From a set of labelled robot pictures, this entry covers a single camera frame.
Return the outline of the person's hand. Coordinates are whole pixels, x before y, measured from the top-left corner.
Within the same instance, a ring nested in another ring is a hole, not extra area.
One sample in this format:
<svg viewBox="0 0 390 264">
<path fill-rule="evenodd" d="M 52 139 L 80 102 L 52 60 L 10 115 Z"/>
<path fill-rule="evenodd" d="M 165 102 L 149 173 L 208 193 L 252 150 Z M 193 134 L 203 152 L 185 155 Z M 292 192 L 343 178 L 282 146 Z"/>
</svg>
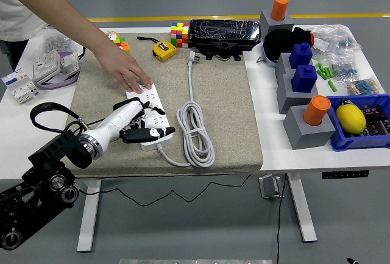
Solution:
<svg viewBox="0 0 390 264">
<path fill-rule="evenodd" d="M 107 44 L 93 49 L 93 54 L 103 66 L 128 92 L 142 93 L 138 82 L 151 89 L 153 81 L 139 66 L 137 61 L 117 45 L 108 41 Z"/>
</svg>

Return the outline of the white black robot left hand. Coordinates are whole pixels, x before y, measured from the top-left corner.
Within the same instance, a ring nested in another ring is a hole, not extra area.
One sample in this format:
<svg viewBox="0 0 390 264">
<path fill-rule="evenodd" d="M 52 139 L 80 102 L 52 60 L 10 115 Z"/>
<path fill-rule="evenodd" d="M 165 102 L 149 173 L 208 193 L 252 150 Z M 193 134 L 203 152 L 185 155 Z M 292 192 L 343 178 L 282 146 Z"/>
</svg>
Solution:
<svg viewBox="0 0 390 264">
<path fill-rule="evenodd" d="M 146 143 L 157 141 L 176 131 L 171 126 L 126 130 L 125 127 L 144 114 L 145 109 L 155 110 L 161 115 L 165 114 L 163 109 L 153 105 L 149 101 L 142 102 L 139 98 L 128 99 L 115 104 L 113 106 L 113 113 L 99 123 L 95 129 L 82 133 L 79 140 L 91 154 L 92 159 L 96 160 L 106 153 L 108 144 L 111 141 L 119 138 L 124 143 Z"/>
</svg>

